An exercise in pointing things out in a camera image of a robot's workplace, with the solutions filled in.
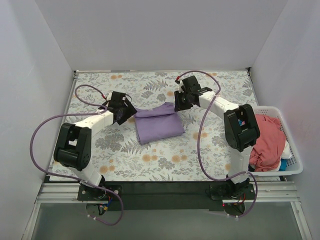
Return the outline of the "purple t shirt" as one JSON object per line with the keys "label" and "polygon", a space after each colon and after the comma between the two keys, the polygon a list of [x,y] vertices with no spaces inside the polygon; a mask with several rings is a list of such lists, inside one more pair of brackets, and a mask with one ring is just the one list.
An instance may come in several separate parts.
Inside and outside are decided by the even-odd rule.
{"label": "purple t shirt", "polygon": [[181,136],[185,132],[172,102],[165,102],[151,110],[138,109],[134,119],[137,139],[142,145]]}

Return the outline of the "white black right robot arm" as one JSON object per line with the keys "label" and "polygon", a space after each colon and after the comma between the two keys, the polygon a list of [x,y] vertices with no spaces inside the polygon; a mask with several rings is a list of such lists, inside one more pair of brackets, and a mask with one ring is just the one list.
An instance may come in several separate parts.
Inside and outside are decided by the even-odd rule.
{"label": "white black right robot arm", "polygon": [[216,195],[239,198],[249,189],[250,155],[261,135],[252,106],[247,103],[237,105],[211,88],[201,87],[194,75],[177,78],[175,82],[179,85],[174,92],[176,112],[198,106],[223,120],[224,137],[230,147],[230,169],[223,179],[213,178],[208,173],[205,176],[218,183]]}

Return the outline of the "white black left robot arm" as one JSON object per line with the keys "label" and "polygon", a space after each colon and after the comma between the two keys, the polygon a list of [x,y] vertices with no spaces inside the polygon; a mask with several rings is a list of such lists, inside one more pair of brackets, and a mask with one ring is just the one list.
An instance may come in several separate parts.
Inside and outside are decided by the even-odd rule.
{"label": "white black left robot arm", "polygon": [[125,93],[112,91],[96,115],[76,123],[66,122],[60,127],[53,159],[70,169],[81,183],[90,186],[89,194],[95,200],[103,199],[107,191],[101,184],[103,176],[91,164],[92,138],[106,127],[125,123],[136,113]]}

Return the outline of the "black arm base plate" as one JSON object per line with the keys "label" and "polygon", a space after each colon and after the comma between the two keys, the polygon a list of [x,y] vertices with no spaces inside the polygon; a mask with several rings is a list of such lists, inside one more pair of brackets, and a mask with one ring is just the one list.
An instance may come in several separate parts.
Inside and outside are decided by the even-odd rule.
{"label": "black arm base plate", "polygon": [[117,193],[125,210],[209,210],[221,212],[223,201],[241,197],[253,200],[254,186],[244,190],[223,189],[222,182],[213,181],[107,181],[104,187]]}

